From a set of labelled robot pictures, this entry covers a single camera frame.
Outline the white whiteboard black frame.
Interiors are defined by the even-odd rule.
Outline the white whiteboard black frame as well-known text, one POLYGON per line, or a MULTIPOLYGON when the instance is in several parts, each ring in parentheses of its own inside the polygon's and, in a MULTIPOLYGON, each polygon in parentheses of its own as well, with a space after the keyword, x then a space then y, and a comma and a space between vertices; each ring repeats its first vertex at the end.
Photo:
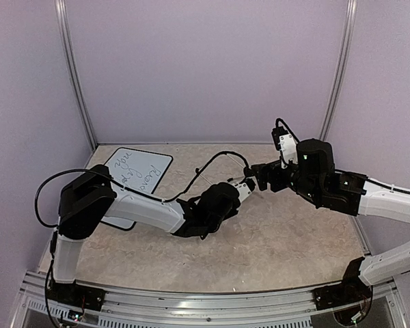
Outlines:
POLYGON ((175 232, 184 221, 181 207, 153 196, 172 161, 173 157, 167 154, 117 149, 105 165, 120 184, 112 185, 117 197, 102 222, 126 231, 139 222, 175 232))

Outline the black wire easel stand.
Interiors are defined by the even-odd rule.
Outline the black wire easel stand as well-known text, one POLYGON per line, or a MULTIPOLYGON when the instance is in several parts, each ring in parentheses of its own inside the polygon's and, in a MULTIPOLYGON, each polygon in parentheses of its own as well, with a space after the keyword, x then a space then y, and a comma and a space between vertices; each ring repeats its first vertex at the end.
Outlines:
POLYGON ((218 156, 201 174, 209 185, 218 182, 241 182, 245 178, 245 161, 235 154, 218 156))

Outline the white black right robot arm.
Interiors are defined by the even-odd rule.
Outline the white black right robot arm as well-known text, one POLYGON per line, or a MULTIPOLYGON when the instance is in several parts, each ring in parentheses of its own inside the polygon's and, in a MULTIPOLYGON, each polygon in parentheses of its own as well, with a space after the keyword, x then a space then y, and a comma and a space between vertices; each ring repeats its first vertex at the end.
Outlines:
POLYGON ((330 143, 278 139, 277 161, 252 165, 260 189, 290 189, 315 208, 352 216, 363 224, 371 255, 349 263, 336 298, 350 303, 363 285, 410 271, 410 189, 365 174, 336 169, 330 143))

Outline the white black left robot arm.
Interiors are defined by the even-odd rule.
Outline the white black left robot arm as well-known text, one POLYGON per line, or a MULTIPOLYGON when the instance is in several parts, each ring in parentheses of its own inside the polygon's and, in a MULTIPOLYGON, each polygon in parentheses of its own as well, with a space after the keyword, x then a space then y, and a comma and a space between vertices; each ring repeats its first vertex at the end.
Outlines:
POLYGON ((104 218, 144 223, 181 238, 205 238, 235 216, 241 202, 240 191, 228 182, 213 184, 187 201, 158 200, 117 186, 108 167, 96 165, 61 190, 54 290, 69 304, 82 297, 80 285, 74 282, 79 256, 84 241, 104 218))

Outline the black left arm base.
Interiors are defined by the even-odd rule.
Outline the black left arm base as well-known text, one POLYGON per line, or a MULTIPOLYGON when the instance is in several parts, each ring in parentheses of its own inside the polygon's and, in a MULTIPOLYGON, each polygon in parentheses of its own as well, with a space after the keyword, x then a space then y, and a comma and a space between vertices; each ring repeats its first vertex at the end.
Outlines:
POLYGON ((106 295, 106 291, 101 288, 84 286, 76 282, 72 284, 49 282, 46 293, 49 300, 97 312, 101 311, 106 295))

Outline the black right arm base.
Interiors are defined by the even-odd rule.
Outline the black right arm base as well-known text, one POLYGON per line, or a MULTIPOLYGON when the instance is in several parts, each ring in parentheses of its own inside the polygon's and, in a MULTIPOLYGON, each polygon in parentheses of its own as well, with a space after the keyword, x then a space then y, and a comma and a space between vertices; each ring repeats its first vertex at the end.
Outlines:
POLYGON ((340 307, 342 305, 363 301, 372 295, 371 287, 360 278, 360 265, 364 257, 350 261, 339 284, 315 288, 312 292, 317 310, 340 307))

